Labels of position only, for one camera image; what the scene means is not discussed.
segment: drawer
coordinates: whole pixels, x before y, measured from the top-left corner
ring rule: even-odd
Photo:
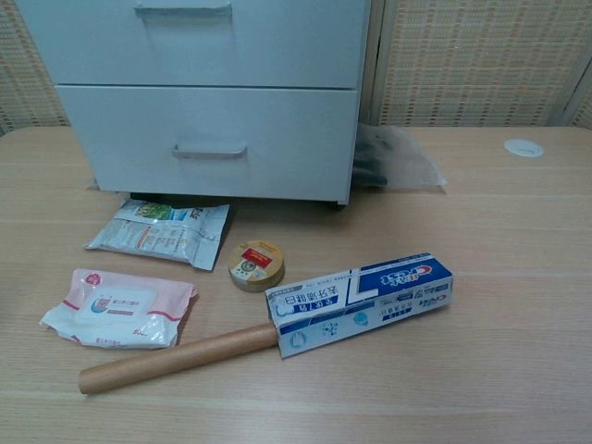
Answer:
[[[55,83],[357,89],[361,78],[368,0],[17,3]]]
[[[102,190],[347,201],[356,92],[56,89]]]

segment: toothpaste box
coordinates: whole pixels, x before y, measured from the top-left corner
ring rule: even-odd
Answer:
[[[282,358],[452,301],[452,273],[430,253],[265,292]]]

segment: wooden table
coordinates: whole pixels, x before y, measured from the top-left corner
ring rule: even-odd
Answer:
[[[216,269],[86,252],[121,196],[89,190],[70,129],[0,140],[0,441],[589,443],[592,440],[592,132],[412,129],[446,192],[357,192],[321,203],[233,200]],[[526,137],[537,159],[502,144]],[[454,271],[451,308],[282,362],[269,349],[86,398],[87,366],[146,351],[83,348],[39,327],[75,267],[189,280],[181,342],[264,323],[229,252],[265,238],[284,282],[430,251]]]

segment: rolling pin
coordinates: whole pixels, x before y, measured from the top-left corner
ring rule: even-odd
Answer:
[[[244,328],[80,372],[81,393],[94,394],[278,345],[273,324]]]

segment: drawer handle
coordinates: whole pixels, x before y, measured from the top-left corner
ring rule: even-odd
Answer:
[[[173,147],[172,154],[175,157],[184,159],[234,159],[247,154],[247,145],[246,143],[235,143],[222,146],[218,143],[210,143],[209,147],[206,149],[200,148],[199,146],[193,148],[181,148],[177,144]]]
[[[143,0],[134,7],[140,18],[148,16],[187,16],[199,19],[232,17],[232,4],[224,2],[220,6],[193,6],[185,1]]]

